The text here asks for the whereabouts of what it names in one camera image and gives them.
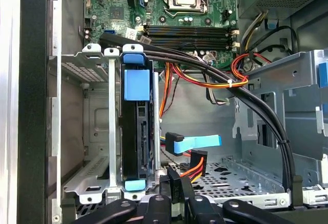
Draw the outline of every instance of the screw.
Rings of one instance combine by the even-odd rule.
[[[130,204],[128,202],[124,202],[121,204],[121,207],[128,207],[128,206],[130,206]]]
[[[52,218],[53,222],[59,222],[60,220],[60,217],[59,215],[55,215],[53,218]]]
[[[232,208],[237,208],[239,207],[239,204],[237,202],[229,202],[229,205],[232,207]]]
[[[201,202],[203,201],[203,198],[201,196],[195,196],[195,200]]]
[[[164,198],[162,198],[162,196],[157,196],[155,199],[156,199],[157,201],[163,201],[163,200],[164,200]]]
[[[286,200],[285,199],[281,199],[280,200],[280,205],[283,205],[284,206],[285,204],[286,204]]]

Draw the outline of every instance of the red wire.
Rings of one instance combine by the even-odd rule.
[[[189,179],[192,179],[195,175],[198,175],[201,171],[203,171],[203,165],[200,167],[200,169],[196,173],[190,175]]]

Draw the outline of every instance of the cable bundle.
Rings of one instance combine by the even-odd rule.
[[[191,183],[194,183],[202,175],[203,161],[204,161],[204,158],[202,157],[199,161],[199,164],[196,167],[184,172],[183,174],[180,175],[180,177],[187,176],[191,180]]]
[[[288,143],[289,140],[287,134],[276,113],[262,99],[258,98],[246,88],[242,87],[245,83],[247,83],[248,80],[247,77],[243,75],[239,76],[236,66],[241,60],[241,58],[245,56],[242,55],[236,58],[232,63],[232,71],[240,80],[239,82],[236,82],[220,70],[180,51],[150,46],[131,39],[126,39],[117,35],[108,35],[105,33],[100,37],[100,43],[104,48],[108,47],[108,45],[117,45],[122,47],[124,44],[141,44],[144,47],[144,53],[149,59],[156,60],[159,62],[165,62],[167,69],[169,69],[170,71],[171,69],[174,70],[178,75],[180,74],[179,76],[181,78],[185,78],[189,82],[203,87],[227,88],[233,95],[235,95],[256,114],[258,114],[259,117],[267,124],[267,126],[275,135],[275,137],[278,139],[283,161],[282,184],[286,190],[292,190],[293,179],[295,176],[295,165],[291,146]],[[204,74],[208,75],[213,80],[215,80],[217,83],[200,83],[198,81],[195,81],[191,77],[184,75],[183,71],[178,68],[179,65],[198,69]]]

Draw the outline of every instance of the white sticker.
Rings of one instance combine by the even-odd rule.
[[[138,31],[136,29],[127,28],[127,31],[125,33],[125,38],[136,40],[137,39],[137,34],[138,34]]]
[[[144,43],[144,44],[147,44],[147,45],[150,45],[151,41],[152,40],[150,38],[147,38],[145,36],[141,36],[141,38],[139,40],[139,42]]]
[[[206,62],[206,63],[212,63],[213,61],[215,61],[215,57],[213,56],[212,53],[209,53],[209,54],[206,54],[204,57],[203,57],[203,60]]]

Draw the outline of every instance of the cable tie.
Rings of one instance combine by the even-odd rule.
[[[232,79],[228,79],[229,87],[232,88]]]
[[[289,144],[289,143],[290,143],[290,140],[289,139],[278,141],[278,145],[284,145],[284,144]]]

